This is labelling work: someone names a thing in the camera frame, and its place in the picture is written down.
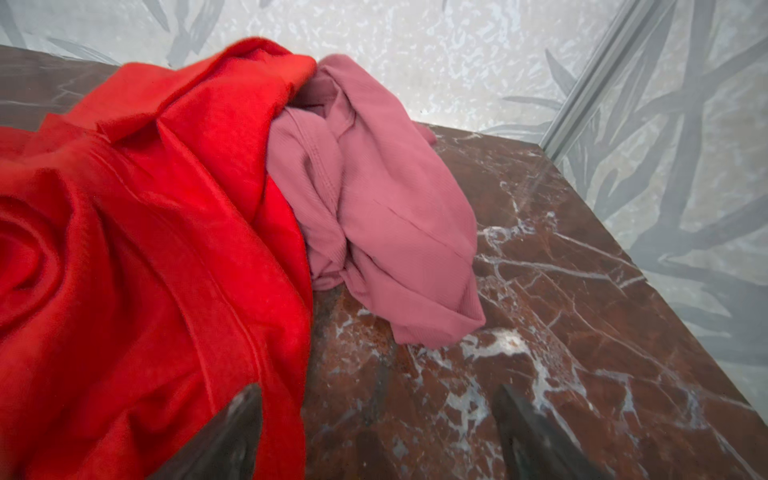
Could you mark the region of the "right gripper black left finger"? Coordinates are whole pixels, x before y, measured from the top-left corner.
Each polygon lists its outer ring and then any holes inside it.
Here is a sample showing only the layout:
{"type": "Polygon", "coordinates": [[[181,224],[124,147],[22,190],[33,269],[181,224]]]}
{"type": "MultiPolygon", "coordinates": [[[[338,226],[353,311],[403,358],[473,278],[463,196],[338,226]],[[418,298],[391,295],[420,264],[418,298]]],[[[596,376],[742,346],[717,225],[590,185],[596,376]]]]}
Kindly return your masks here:
{"type": "Polygon", "coordinates": [[[152,479],[251,479],[262,430],[258,384],[244,387],[152,479]]]}

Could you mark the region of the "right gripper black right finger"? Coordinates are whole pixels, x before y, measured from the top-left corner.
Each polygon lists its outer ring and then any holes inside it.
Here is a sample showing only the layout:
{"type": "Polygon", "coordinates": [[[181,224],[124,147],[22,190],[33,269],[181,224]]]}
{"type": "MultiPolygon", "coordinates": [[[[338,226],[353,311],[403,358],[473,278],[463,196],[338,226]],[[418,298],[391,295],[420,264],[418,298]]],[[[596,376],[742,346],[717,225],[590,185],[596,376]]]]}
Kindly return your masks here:
{"type": "Polygon", "coordinates": [[[557,425],[503,384],[492,400],[509,479],[610,479],[557,425]]]}

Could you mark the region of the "red cloth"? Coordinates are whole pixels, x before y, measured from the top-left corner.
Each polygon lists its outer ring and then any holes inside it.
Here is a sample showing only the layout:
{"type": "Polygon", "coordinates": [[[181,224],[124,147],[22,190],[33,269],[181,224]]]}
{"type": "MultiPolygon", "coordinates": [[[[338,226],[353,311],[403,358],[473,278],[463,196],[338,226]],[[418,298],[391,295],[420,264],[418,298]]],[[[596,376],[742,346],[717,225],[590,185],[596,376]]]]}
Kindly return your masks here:
{"type": "Polygon", "coordinates": [[[143,479],[249,384],[259,479],[305,475],[312,289],[266,171],[315,61],[249,38],[130,63],[1,131],[1,458],[18,479],[143,479]]]}

